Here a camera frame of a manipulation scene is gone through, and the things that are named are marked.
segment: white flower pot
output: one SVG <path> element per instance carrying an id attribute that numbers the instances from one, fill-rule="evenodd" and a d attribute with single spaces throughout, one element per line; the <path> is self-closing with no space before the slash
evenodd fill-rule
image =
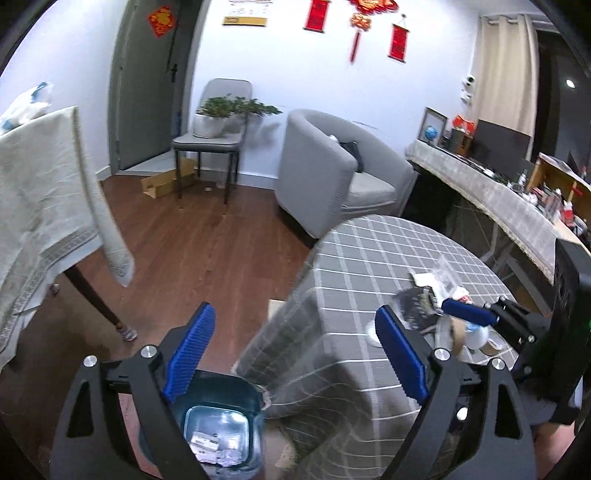
<path id="1" fill-rule="evenodd" d="M 196 113 L 193 121 L 193 135 L 200 138 L 219 138 L 222 136 L 225 118 Z"/>

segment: cardboard box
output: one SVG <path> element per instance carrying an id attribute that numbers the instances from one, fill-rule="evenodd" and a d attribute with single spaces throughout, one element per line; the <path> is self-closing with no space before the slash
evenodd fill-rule
<path id="1" fill-rule="evenodd" d="M 181 157 L 181 185 L 185 188 L 195 183 L 195 162 L 188 158 Z M 177 171 L 170 170 L 157 175 L 152 175 L 147 179 L 142 180 L 143 192 L 157 199 L 163 195 L 175 192 L 177 185 Z"/>

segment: curtain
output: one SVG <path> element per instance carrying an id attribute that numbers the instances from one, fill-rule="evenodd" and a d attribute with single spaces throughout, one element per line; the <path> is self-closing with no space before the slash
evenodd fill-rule
<path id="1" fill-rule="evenodd" d="M 475 54 L 476 84 L 470 117 L 531 136 L 538 103 L 538 35 L 527 15 L 517 23 L 500 17 L 498 25 L 480 19 Z"/>

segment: chair leg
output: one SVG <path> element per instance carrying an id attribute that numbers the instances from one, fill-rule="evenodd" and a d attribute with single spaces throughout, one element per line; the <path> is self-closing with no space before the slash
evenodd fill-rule
<path id="1" fill-rule="evenodd" d="M 226 190 L 223 194 L 223 204 L 228 204 L 230 198 L 230 183 L 232 181 L 232 166 L 234 165 L 234 153 L 230 153 L 230 160 L 228 161 L 228 173 L 226 175 Z"/>
<path id="2" fill-rule="evenodd" d="M 238 184 L 238 171 L 240 169 L 240 150 L 236 152 L 236 168 L 234 170 L 234 183 Z"/>
<path id="3" fill-rule="evenodd" d="M 174 161 L 177 167 L 177 196 L 179 200 L 183 199 L 183 185 L 181 183 L 181 162 L 180 162 L 180 152 L 178 150 L 174 151 Z"/>

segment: gray checkered tablecloth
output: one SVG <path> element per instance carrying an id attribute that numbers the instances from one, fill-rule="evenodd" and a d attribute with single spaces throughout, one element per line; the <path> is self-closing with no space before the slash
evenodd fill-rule
<path id="1" fill-rule="evenodd" d="M 476 304 L 511 298 L 487 266 L 445 236 L 372 215 L 316 245 L 289 299 L 241 355 L 236 373 L 269 392 L 265 413 L 281 419 L 294 443 L 292 478 L 377 478 L 396 455 L 419 406 L 365 331 L 380 306 L 413 285 L 410 270 L 431 270 L 441 255 Z M 489 360 L 467 348 L 461 356 Z M 512 367 L 517 355 L 507 347 L 501 357 Z"/>

